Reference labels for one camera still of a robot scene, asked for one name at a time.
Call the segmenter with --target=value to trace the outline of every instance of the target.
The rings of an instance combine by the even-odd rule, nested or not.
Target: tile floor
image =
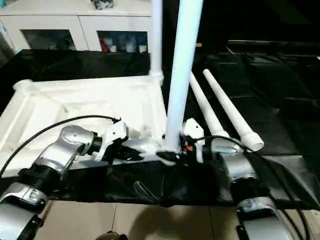
[[[299,222],[294,211],[289,214]],[[304,214],[312,239],[320,240],[320,215]],[[238,240],[237,224],[234,208],[56,201],[35,239],[95,240],[113,230],[129,240]]]

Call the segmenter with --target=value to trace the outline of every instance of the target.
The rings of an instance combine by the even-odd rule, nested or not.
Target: white cabinet
[[[77,16],[12,15],[0,20],[14,50],[58,49],[88,50]]]
[[[80,16],[89,50],[145,52],[151,46],[151,18],[145,16]]]
[[[0,21],[15,51],[151,50],[151,0],[114,0],[96,10],[90,0],[17,0],[0,9]]]

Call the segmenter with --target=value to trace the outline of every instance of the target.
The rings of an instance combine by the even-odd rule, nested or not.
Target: black plastic sheet
[[[163,63],[162,93],[168,107],[171,65]],[[197,55],[193,73],[223,127],[238,138],[235,129],[206,82],[208,68],[221,83],[249,125],[265,142],[260,154],[268,156],[296,204],[302,209],[320,209],[318,163],[320,149],[320,61],[315,57],[276,55]],[[104,52],[59,52],[24,50],[0,68],[3,79],[0,109],[12,97],[12,85],[22,79],[69,80],[146,75],[148,55]],[[195,118],[209,134],[197,101],[190,90],[185,119]],[[295,205],[269,169],[256,157],[251,159],[279,208]],[[166,166],[161,162],[117,165],[69,171],[52,199],[82,202],[123,202],[161,206],[232,206],[228,194],[214,174],[214,165]],[[4,190],[13,178],[0,182]]]

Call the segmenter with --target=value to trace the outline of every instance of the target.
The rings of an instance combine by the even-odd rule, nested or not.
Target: white pole
[[[151,58],[150,58],[150,76],[153,81],[163,84],[164,74],[162,72],[162,0],[152,0],[152,42],[151,42]]]
[[[206,98],[199,83],[197,82],[197,79],[195,78],[195,75],[192,72],[190,74],[190,85],[204,116],[206,124],[209,127],[211,135],[225,136],[229,138],[229,134],[221,126],[221,123],[219,122],[215,112],[208,102],[208,99]]]
[[[260,136],[251,129],[246,120],[236,109],[235,105],[231,102],[227,94],[220,87],[219,83],[216,81],[211,72],[208,69],[205,69],[203,74],[209,82],[224,111],[228,115],[235,130],[239,134],[241,142],[247,147],[251,148],[253,151],[262,149],[264,146],[264,141],[262,141]]]
[[[166,123],[166,147],[179,151],[203,0],[180,0]]]

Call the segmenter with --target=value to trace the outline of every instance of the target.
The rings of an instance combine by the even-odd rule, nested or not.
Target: red component
[[[107,45],[105,44],[104,40],[101,37],[99,37],[99,41],[100,41],[102,52],[106,52],[108,48],[107,48]]]

